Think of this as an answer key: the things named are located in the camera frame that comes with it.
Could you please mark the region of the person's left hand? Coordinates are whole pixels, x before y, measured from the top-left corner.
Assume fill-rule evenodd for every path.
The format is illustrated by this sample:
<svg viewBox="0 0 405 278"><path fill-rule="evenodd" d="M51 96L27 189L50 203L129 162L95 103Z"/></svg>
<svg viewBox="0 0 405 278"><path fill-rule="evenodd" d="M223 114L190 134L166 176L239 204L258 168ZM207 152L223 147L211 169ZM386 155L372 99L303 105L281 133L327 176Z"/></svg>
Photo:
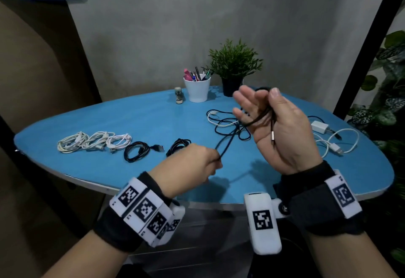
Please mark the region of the person's left hand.
<svg viewBox="0 0 405 278"><path fill-rule="evenodd" d="M203 175L204 147L192 143L148 172L165 197L173 199L207 181Z"/></svg>

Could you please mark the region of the person's right hand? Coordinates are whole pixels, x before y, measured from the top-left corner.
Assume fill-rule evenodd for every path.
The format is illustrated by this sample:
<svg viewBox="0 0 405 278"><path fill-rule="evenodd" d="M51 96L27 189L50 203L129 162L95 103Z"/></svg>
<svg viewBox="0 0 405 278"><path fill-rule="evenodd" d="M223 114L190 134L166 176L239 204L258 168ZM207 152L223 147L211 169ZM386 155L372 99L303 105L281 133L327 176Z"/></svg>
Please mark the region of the person's right hand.
<svg viewBox="0 0 405 278"><path fill-rule="evenodd" d="M242 85L237 91L255 90ZM266 103L269 103L269 92L256 91L256 100L258 101L257 113L247 113L236 107L233 108L232 113L240 122L251 122L265 109ZM308 118L292 102L289 101L289 103L293 108L293 119L287 123L279 123L276 120L274 147L271 145L270 114L248 127L264 159L282 175L305 171L323 162Z"/></svg>

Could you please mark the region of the thin black cable silver plug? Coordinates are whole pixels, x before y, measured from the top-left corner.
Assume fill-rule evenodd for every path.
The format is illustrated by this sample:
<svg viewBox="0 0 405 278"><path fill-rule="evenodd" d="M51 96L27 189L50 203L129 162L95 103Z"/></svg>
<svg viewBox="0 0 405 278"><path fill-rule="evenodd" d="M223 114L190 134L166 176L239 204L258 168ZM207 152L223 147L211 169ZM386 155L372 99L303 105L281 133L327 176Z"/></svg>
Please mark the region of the thin black cable silver plug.
<svg viewBox="0 0 405 278"><path fill-rule="evenodd" d="M271 87L260 87L260 88L256 88L256 91L259 90L266 90L266 91L270 91ZM266 107L263 111L261 111L259 113L259 115L254 118L251 122L245 123L245 122L240 122L239 120L237 120L236 118L236 122L231 124L231 125L235 125L235 128L233 129L233 131L231 133L228 134L220 134L217 132L217 127L219 127L221 122L225 122L226 120L231 120L231 118L224 118L222 120L220 120L218 123L215 123L215 132L219 135L222 135L223 138L218 142L218 144L216 145L215 149L218 150L218 148L220 147L220 145L229 137L229 141L225 147L225 149L222 151L222 153L220 153L220 158L223 157L223 155L226 153L226 151L228 150L230 144L232 143L234 137L237 135L238 137L240 137L240 134L242 133L243 130L248 129L248 127L260 122L262 119L264 119L265 117L267 117L270 114L270 128L271 128L271 145L274 147L276 142L275 142L275 133L274 133L274 126L275 126L275 122L276 122L276 114L273 111L273 108L270 106L270 104L267 102L266 103Z"/></svg>

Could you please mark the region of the person's left forearm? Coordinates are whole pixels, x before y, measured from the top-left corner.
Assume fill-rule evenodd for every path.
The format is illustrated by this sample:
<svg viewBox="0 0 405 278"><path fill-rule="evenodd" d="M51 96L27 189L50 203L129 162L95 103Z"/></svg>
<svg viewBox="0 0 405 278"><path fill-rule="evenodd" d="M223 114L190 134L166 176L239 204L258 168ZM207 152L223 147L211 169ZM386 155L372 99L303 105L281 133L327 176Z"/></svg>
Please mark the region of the person's left forearm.
<svg viewBox="0 0 405 278"><path fill-rule="evenodd" d="M42 278L115 278L128 256L90 231Z"/></svg>

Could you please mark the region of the person's right forearm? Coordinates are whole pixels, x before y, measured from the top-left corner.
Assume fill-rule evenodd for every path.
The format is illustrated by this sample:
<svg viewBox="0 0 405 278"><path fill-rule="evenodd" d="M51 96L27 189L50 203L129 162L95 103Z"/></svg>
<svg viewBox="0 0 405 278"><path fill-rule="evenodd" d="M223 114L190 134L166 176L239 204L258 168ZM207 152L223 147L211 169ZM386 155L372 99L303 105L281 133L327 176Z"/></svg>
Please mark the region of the person's right forearm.
<svg viewBox="0 0 405 278"><path fill-rule="evenodd" d="M307 237L322 278L399 278L365 232Z"/></svg>

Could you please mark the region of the green plant in black pot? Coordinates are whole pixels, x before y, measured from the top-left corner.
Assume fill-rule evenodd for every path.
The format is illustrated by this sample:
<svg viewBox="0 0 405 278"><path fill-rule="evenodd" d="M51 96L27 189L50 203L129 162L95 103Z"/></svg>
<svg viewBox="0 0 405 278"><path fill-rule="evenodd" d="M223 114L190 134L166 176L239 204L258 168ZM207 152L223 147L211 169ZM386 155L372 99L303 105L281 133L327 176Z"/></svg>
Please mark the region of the green plant in black pot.
<svg viewBox="0 0 405 278"><path fill-rule="evenodd" d="M240 39L237 43L227 39L220 49L209 49L208 70L221 78L223 94L231 97L242 85L246 76L261 71L263 59L255 49Z"/></svg>

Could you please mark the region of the white pen cup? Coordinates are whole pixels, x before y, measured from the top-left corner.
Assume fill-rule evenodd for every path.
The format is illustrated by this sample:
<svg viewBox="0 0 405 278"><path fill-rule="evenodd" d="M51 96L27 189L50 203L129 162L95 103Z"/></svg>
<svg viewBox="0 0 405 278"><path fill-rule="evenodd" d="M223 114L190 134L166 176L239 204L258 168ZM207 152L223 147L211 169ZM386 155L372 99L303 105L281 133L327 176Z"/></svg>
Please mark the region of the white pen cup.
<svg viewBox="0 0 405 278"><path fill-rule="evenodd" d="M185 81L185 88L188 93L189 101L193 103L202 103L208 99L208 91L211 78L207 81Z"/></svg>

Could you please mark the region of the white charger adapter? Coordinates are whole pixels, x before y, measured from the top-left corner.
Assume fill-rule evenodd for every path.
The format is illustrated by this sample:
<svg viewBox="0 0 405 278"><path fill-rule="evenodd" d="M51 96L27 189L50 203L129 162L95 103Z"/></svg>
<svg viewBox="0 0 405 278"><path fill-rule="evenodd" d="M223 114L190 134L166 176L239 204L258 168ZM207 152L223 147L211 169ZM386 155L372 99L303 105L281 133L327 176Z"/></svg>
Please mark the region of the white charger adapter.
<svg viewBox="0 0 405 278"><path fill-rule="evenodd" d="M316 120L311 122L311 127L314 132L320 133L320 134L325 134L326 132L330 131L328 124L326 124L324 122L316 121Z"/></svg>

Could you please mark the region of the black wristband with marker tags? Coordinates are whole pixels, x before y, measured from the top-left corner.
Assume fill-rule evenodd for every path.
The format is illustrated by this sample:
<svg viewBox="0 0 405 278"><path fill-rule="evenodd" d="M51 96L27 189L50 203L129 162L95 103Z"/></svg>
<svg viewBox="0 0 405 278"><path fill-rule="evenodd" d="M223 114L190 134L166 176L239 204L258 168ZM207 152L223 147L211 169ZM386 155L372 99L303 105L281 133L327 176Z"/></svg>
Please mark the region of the black wristband with marker tags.
<svg viewBox="0 0 405 278"><path fill-rule="evenodd" d="M109 201L93 230L114 248L130 253L142 243L153 248L167 244L184 215L185 207L167 198L143 172Z"/></svg>

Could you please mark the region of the black wristband with marker tag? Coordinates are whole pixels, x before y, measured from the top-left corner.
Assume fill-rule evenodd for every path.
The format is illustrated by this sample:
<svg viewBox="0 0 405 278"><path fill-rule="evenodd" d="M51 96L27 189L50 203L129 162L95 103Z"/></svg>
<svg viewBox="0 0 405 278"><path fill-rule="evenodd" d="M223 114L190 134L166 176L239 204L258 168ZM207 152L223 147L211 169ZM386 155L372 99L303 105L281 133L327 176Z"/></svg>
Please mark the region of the black wristband with marker tag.
<svg viewBox="0 0 405 278"><path fill-rule="evenodd" d="M282 175L273 187L298 228L323 237L364 233L361 205L344 177L327 161Z"/></svg>

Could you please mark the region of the large leafy green plant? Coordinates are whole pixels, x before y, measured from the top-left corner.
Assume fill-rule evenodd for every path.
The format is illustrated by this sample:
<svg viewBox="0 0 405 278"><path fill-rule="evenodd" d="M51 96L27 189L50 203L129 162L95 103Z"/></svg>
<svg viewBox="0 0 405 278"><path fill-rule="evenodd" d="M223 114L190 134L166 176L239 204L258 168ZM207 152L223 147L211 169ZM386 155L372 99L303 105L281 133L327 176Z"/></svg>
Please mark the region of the large leafy green plant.
<svg viewBox="0 0 405 278"><path fill-rule="evenodd" d="M377 247L405 267L405 30L387 34L369 68L382 69L379 81L368 74L362 91L377 89L368 106L353 104L347 121L366 135L394 170L393 184L365 205L365 227Z"/></svg>

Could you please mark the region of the black metal pole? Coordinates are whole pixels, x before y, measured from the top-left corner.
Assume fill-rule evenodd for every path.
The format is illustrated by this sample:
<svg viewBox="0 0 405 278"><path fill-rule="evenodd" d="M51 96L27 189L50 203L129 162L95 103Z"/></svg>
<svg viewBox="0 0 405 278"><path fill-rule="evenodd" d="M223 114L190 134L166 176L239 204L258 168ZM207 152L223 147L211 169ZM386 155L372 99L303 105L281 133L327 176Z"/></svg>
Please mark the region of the black metal pole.
<svg viewBox="0 0 405 278"><path fill-rule="evenodd" d="M382 0L333 114L344 120L403 0Z"/></svg>

